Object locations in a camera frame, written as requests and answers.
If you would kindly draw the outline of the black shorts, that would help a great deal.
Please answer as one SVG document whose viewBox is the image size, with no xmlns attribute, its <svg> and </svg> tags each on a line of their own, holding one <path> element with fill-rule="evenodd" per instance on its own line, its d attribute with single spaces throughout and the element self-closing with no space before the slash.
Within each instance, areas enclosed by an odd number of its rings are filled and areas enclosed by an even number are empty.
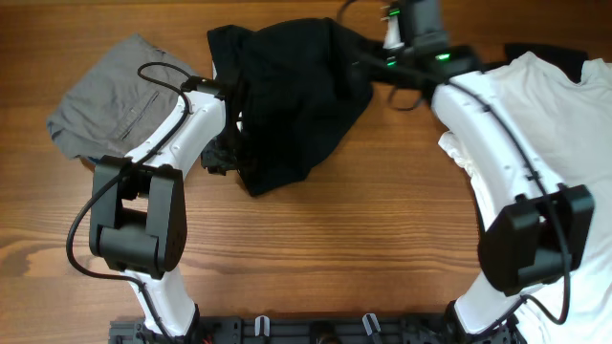
<svg viewBox="0 0 612 344">
<path fill-rule="evenodd" d="M 227 25 L 207 38 L 218 77 L 242 88 L 238 171 L 253 197 L 304 181 L 372 99 L 356 51 L 375 42 L 331 18 Z"/>
</svg>

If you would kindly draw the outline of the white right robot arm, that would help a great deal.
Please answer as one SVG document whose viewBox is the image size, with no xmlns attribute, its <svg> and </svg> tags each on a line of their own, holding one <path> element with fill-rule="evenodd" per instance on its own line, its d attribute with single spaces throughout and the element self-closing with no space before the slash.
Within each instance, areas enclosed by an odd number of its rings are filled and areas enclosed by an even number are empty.
<svg viewBox="0 0 612 344">
<path fill-rule="evenodd" d="M 473 48 L 453 46 L 435 1 L 393 1 L 382 56 L 360 54 L 382 79 L 420 92 L 464 145 L 486 191 L 478 198 L 480 273 L 446 310 L 456 343 L 494 342 L 536 292 L 561 282 L 569 297 L 594 213 L 584 185 L 568 186 L 514 123 Z"/>
</svg>

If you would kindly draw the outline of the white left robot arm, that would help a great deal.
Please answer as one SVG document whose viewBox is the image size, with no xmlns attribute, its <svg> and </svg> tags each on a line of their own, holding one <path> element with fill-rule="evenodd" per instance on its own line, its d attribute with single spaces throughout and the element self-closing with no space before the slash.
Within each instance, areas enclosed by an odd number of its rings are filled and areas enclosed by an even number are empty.
<svg viewBox="0 0 612 344">
<path fill-rule="evenodd" d="M 89 247 L 136 293 L 144 343 L 188 343 L 199 322 L 179 262 L 186 246 L 184 180 L 205 149 L 211 169 L 231 169 L 239 133 L 239 91 L 192 77 L 182 84 L 164 123 L 123 158 L 105 156 L 96 167 Z"/>
</svg>

